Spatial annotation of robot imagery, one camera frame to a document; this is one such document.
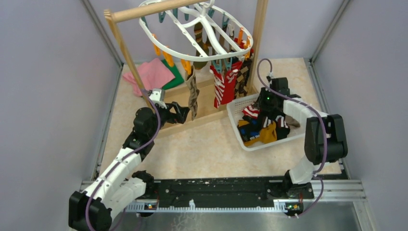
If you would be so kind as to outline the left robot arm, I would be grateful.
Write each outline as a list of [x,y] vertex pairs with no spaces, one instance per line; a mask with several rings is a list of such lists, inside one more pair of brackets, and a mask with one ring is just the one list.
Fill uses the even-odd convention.
[[133,129],[107,169],[86,189],[69,198],[68,226],[77,231],[113,231],[113,220],[135,199],[154,193],[153,176],[146,171],[126,176],[154,146],[154,139],[166,124],[184,124],[190,109],[177,102],[153,103],[135,113]]

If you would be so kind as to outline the beige argyle sock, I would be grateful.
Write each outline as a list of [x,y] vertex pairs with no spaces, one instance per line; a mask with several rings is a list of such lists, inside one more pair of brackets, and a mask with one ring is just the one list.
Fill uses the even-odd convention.
[[195,74],[195,69],[193,65],[191,66],[191,70],[192,70],[192,73],[190,75],[187,75],[185,83],[190,92],[188,107],[191,111],[191,120],[193,121],[196,118],[197,113],[198,113],[197,99],[198,99],[200,90],[197,87],[196,74]]

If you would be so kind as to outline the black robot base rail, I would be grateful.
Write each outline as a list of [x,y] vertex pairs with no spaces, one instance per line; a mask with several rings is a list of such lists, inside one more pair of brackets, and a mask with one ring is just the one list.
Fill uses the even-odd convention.
[[238,177],[153,180],[145,195],[126,207],[143,217],[177,212],[302,213],[305,199],[314,200],[311,183],[294,185],[284,177]]

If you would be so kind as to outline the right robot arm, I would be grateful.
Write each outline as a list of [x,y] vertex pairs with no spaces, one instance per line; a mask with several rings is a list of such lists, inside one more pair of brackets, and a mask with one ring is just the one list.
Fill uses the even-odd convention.
[[306,184],[319,173],[325,163],[333,163],[348,154],[344,120],[339,114],[329,115],[305,103],[302,98],[291,95],[287,90],[287,79],[267,76],[267,93],[280,99],[285,116],[293,118],[305,130],[304,153],[299,163],[286,173],[287,182],[282,192],[288,198],[295,198]]

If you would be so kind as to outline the brown argyle sock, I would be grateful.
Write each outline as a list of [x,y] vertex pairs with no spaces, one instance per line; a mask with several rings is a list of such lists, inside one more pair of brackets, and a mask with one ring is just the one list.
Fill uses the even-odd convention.
[[253,62],[253,55],[249,59],[245,59],[238,71],[236,84],[234,89],[234,99],[245,97],[248,94],[248,79],[250,77],[251,65]]

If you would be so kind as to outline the taupe sock maroon striped cuff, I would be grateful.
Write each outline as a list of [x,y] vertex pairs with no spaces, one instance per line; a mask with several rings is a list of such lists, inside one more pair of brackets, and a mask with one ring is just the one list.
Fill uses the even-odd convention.
[[288,115],[279,115],[275,119],[278,128],[299,128],[300,123]]

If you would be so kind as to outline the teal clothes clip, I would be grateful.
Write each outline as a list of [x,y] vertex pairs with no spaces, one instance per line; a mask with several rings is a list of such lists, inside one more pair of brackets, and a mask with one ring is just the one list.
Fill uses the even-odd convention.
[[216,70],[217,73],[222,72],[222,59],[212,60],[212,66]]
[[225,66],[225,70],[227,70],[227,71],[231,70],[232,61],[233,61],[233,58],[232,58],[232,57],[223,59],[224,66]]

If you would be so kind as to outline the red white striped sock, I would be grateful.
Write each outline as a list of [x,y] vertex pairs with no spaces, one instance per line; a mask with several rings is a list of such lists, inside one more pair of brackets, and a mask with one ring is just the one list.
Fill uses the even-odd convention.
[[210,73],[214,75],[214,87],[215,87],[215,97],[214,97],[214,107],[219,108],[221,105],[227,102],[227,90],[225,78],[216,68],[211,65]]

